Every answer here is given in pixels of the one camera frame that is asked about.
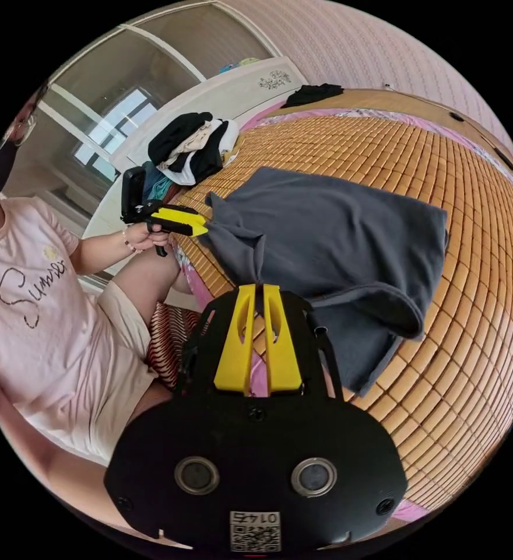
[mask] camera lens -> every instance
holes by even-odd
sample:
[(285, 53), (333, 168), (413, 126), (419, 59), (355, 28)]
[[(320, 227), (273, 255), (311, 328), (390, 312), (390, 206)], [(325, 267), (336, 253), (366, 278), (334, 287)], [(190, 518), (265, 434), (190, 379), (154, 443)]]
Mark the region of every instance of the camera lens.
[(293, 489), (305, 498), (323, 496), (336, 484), (336, 468), (326, 459), (313, 457), (302, 461), (291, 474)]
[(175, 482), (189, 494), (205, 495), (219, 484), (216, 466), (203, 457), (187, 457), (175, 468)]

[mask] woman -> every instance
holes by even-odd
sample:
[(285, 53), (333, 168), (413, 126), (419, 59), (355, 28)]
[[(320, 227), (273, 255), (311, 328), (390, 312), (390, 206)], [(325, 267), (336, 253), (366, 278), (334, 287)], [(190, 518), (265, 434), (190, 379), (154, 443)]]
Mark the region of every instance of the woman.
[[(0, 144), (0, 193), (47, 88), (22, 108)], [(174, 285), (188, 291), (163, 232), (145, 224), (79, 240), (40, 200), (0, 201), (0, 426), (29, 470), (70, 505), (127, 528), (103, 488), (104, 468), (63, 451), (52, 435), (108, 462), (126, 424), (171, 398), (144, 363), (148, 325)], [(99, 298), (79, 275), (136, 253)]]

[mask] pink wall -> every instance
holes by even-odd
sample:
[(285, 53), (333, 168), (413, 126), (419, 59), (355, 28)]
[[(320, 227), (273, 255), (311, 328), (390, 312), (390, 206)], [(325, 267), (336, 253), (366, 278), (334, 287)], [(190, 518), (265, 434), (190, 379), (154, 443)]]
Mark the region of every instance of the pink wall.
[(328, 0), (224, 0), (291, 58), (309, 83), (413, 93), (466, 114), (513, 155), (513, 142), (481, 95), (450, 64), (376, 17)]

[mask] bracelet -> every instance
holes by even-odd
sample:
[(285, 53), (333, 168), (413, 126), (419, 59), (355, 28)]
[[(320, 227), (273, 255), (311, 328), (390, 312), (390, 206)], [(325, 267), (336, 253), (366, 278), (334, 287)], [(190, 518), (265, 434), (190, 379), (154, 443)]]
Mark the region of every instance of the bracelet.
[(123, 229), (123, 230), (122, 230), (122, 237), (123, 237), (123, 239), (124, 239), (124, 244), (125, 244), (133, 253), (135, 253), (135, 252), (136, 252), (136, 247), (133, 247), (133, 246), (130, 244), (130, 241), (128, 241), (128, 239), (127, 239), (127, 230), (126, 230), (126, 229)]

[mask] hand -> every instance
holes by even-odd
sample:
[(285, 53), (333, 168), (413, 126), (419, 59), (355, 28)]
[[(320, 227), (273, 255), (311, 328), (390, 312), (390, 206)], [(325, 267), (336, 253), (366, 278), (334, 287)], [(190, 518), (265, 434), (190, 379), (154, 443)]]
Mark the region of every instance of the hand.
[(169, 244), (169, 234), (161, 231), (159, 224), (153, 224), (154, 233), (147, 230), (147, 224), (133, 223), (126, 232), (128, 243), (137, 251), (144, 251), (154, 245), (165, 247)]

